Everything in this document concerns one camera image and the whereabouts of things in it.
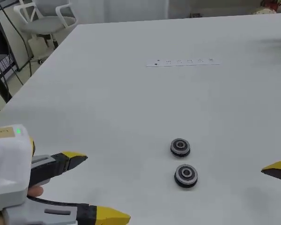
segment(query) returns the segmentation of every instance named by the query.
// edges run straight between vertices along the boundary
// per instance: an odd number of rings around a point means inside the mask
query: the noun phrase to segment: cable
[[[5,35],[5,33],[3,32],[3,28],[1,26],[1,23],[0,23],[0,30],[1,30],[1,33],[3,35],[3,37],[5,38],[5,41],[6,41],[6,44],[7,44],[7,48],[8,48],[8,58],[9,58],[9,67],[10,69],[13,71],[13,73],[15,74],[15,76],[18,78],[19,82],[21,83],[21,85],[23,86],[23,82],[21,81],[21,79],[19,78],[18,74],[15,72],[13,66],[12,66],[12,63],[11,63],[11,58],[10,58],[10,54],[11,54],[11,51],[10,51],[10,46],[9,46],[9,43],[8,43],[8,40],[7,40],[7,37]]]
[[[18,80],[19,80],[19,82],[21,83],[21,85],[23,86],[24,84],[23,84],[23,82],[20,80],[20,78],[19,78],[18,74],[15,72],[14,68],[11,67],[11,69],[12,69],[13,73],[15,74],[15,76],[18,78]]]
[[[19,30],[15,27],[15,25],[13,24],[13,22],[10,20],[10,18],[8,17],[8,15],[6,14],[4,8],[2,7],[1,3],[0,3],[0,9],[2,10],[2,12],[4,13],[4,15],[6,16],[6,18],[8,19],[8,21],[10,22],[10,24],[13,26],[14,30],[18,33],[18,35],[20,36],[20,38],[22,39],[25,49],[26,49],[26,53],[28,56],[28,60],[29,60],[29,70],[30,70],[30,77],[32,77],[32,70],[31,70],[31,60],[30,60],[30,56],[29,56],[29,52],[28,52],[28,48],[26,46],[25,40],[23,38],[23,36],[20,34]]]

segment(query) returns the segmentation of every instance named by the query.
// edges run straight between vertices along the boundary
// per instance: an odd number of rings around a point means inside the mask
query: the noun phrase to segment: hand
[[[39,197],[43,194],[44,190],[42,187],[35,186],[28,189],[28,195],[31,197]]]
[[[42,187],[31,187],[28,189],[28,195],[31,197],[39,197],[44,192]],[[2,214],[0,213],[0,225],[4,225],[4,219]]]

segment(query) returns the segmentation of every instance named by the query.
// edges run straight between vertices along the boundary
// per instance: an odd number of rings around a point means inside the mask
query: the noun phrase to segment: white table
[[[199,57],[222,63],[146,67]],[[281,160],[281,15],[78,26],[0,113],[14,123],[38,154],[89,156],[44,198],[111,206],[132,225],[281,225],[281,181],[260,172]],[[178,137],[192,146],[181,160]],[[184,163],[191,190],[173,179]]]

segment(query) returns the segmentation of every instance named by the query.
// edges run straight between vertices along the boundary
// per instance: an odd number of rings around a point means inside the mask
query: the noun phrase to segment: metal ring
[[[183,164],[176,169],[174,178],[179,186],[183,188],[191,188],[195,186],[198,181],[198,172],[193,166]]]
[[[192,176],[192,171],[189,168],[183,168],[181,170],[182,176],[189,178]]]
[[[191,152],[189,142],[182,138],[177,138],[170,144],[170,151],[176,157],[185,157]]]

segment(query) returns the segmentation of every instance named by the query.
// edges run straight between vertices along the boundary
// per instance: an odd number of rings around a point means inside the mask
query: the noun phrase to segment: power strip
[[[183,66],[207,66],[219,65],[213,58],[191,59],[191,60],[154,60],[147,64],[147,67],[183,67]]]

